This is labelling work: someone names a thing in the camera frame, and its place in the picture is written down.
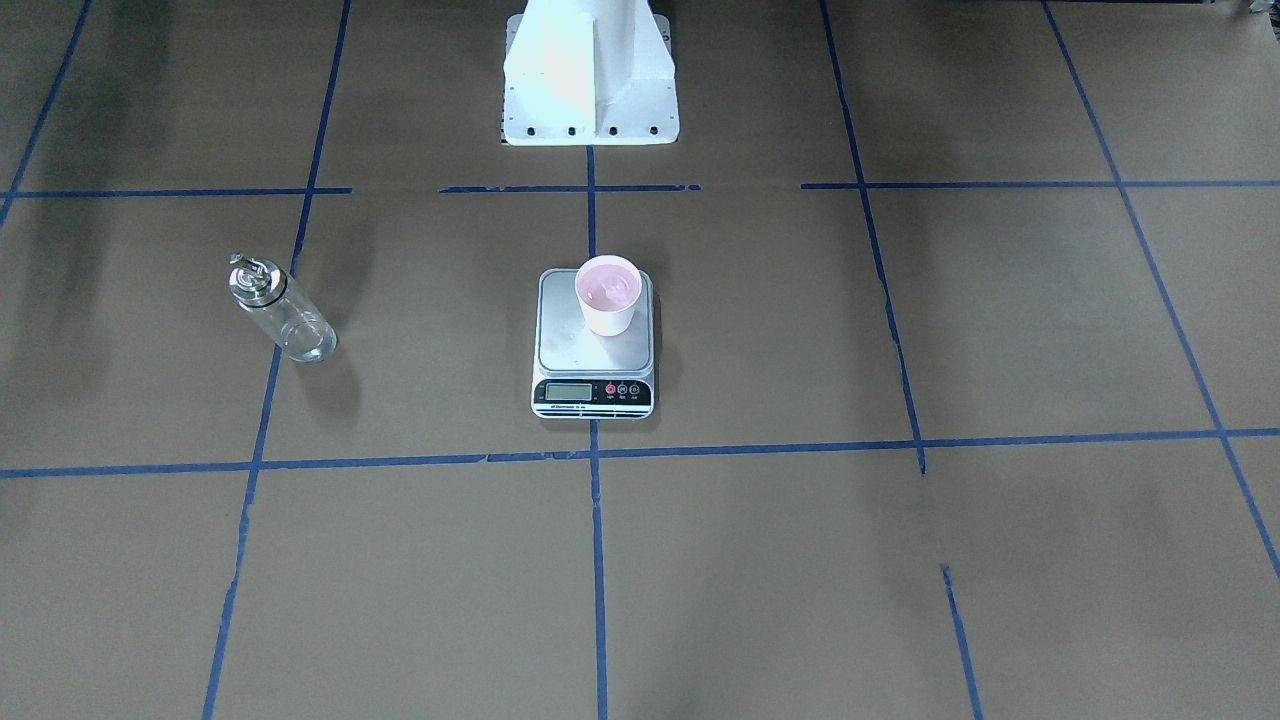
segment floor tile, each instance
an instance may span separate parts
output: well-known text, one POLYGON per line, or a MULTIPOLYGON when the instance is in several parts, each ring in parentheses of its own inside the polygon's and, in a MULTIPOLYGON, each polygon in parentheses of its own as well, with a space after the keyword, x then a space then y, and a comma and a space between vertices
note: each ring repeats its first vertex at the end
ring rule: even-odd
POLYGON ((0 716, 198 717, 243 498, 244 473, 0 482, 0 716))
POLYGON ((596 202, 599 251, 652 275, 660 324, 654 416, 602 425, 602 447, 911 437, 856 195, 596 202))
POLYGON ((1222 421, 1280 425, 1280 188, 1129 192, 1222 421))
POLYGON ((833 3, 867 179, 1110 179, 1038 3, 833 3))
POLYGON ((1280 438, 1235 438, 1231 447, 1274 546, 1280 542, 1280 438))
POLYGON ((609 716, 959 717, 910 451, 605 460, 609 716))
POLYGON ((572 193, 361 191, 312 205, 300 282, 338 352, 280 368, 266 456, 581 450, 529 407, 538 278, 586 259, 572 193))
POLYGON ((23 188, 306 186, 339 13, 93 4, 23 188))
POLYGON ((264 473, 218 717, 594 717, 585 462, 264 473))
POLYGON ((1236 3, 1052 9, 1121 177, 1280 176, 1280 46, 1265 14, 1236 3))
POLYGON ((9 182, 22 163, 31 131, 58 76, 82 3, 42 3, 40 13, 17 3, 0 6, 0 182, 9 182))
POLYGON ((247 460, 271 342, 227 291, 297 197, 20 200, 0 232, 0 466, 247 460))
POLYGON ((1116 191, 872 202, 925 437, 1211 427, 1116 191))
POLYGON ((522 3, 356 3, 320 179, 361 188, 584 184, 582 147, 502 142, 507 18, 522 3))
POLYGON ((795 187, 854 179, 817 3, 653 6, 671 19, 680 140, 600 147, 598 182, 795 187))
POLYGON ((1280 587, 1216 441, 929 459, 987 716, 1280 708, 1280 587))

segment pink cup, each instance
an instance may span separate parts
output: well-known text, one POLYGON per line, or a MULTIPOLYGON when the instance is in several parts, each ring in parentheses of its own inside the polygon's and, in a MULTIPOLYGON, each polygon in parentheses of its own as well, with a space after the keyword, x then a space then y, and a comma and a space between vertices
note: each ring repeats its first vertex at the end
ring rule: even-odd
POLYGON ((599 255, 584 263, 573 290, 586 327, 604 337, 622 334, 636 313, 643 283, 640 270, 626 258, 599 255))

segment silver weighing platform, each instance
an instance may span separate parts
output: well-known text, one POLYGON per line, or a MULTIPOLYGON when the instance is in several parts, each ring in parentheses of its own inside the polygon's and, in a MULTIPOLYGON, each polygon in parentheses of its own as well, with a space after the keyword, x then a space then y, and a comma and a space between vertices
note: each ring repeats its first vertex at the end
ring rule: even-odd
POLYGON ((586 327, 573 291, 573 268, 553 268, 538 282, 538 329, 530 407, 539 418, 640 419, 658 398, 654 373, 653 281, 644 282, 627 329, 600 337, 586 327))

